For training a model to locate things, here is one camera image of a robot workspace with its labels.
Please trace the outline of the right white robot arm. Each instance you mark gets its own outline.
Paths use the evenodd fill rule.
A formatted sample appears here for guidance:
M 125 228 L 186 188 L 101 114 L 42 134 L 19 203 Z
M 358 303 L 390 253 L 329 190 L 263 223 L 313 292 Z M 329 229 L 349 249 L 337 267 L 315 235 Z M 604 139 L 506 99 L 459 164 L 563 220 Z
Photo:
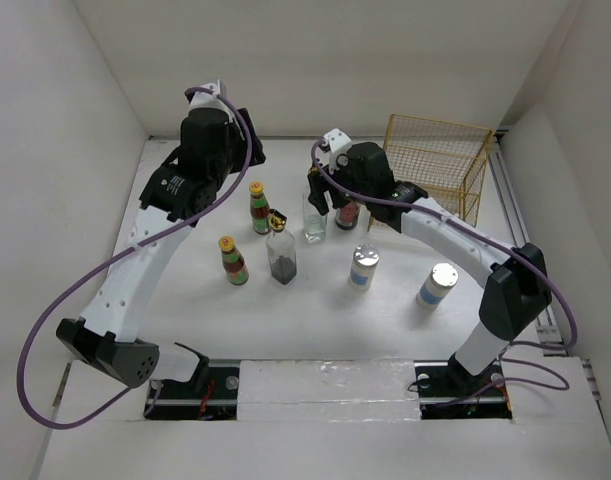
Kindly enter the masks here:
M 479 321 L 448 360 L 441 382 L 471 393 L 484 372 L 552 302 L 554 288 L 542 251 L 496 241 L 441 209 L 420 186 L 395 179 L 385 151 L 374 142 L 317 141 L 328 164 L 312 160 L 309 201 L 320 214 L 349 201 L 363 204 L 377 221 L 433 248 L 482 288 Z

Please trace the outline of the clear square glass bottle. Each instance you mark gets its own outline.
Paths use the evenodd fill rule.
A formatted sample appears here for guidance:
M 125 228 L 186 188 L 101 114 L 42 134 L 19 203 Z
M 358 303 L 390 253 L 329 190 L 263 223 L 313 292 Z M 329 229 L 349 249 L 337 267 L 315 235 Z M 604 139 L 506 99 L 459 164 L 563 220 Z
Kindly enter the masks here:
M 303 233 L 309 243 L 322 242 L 326 238 L 327 216 L 321 215 L 309 201 L 310 190 L 303 190 Z

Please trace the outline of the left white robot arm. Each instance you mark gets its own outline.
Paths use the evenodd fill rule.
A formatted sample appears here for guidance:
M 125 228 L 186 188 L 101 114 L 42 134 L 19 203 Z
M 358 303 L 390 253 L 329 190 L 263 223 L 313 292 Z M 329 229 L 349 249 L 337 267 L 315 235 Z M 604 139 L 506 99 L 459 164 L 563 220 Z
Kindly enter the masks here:
M 116 262 L 77 319 L 64 319 L 57 338 L 82 362 L 136 388 L 147 380 L 172 380 L 186 396 L 207 387 L 207 358 L 180 344 L 164 349 L 139 338 L 147 305 L 169 260 L 212 206 L 228 175 L 265 160 L 250 115 L 234 120 L 220 108 L 191 110 L 180 144 L 153 172 L 140 197 Z

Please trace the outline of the gold-capped dark liquid bottle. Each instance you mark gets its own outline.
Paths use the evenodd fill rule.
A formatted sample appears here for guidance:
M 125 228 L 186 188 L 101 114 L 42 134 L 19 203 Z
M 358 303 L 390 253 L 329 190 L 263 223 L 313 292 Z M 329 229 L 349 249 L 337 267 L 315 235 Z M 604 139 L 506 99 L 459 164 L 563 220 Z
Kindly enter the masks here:
M 272 277 L 281 285 L 289 284 L 297 274 L 296 241 L 287 230 L 287 217 L 276 209 L 269 210 L 270 234 L 266 240 Z

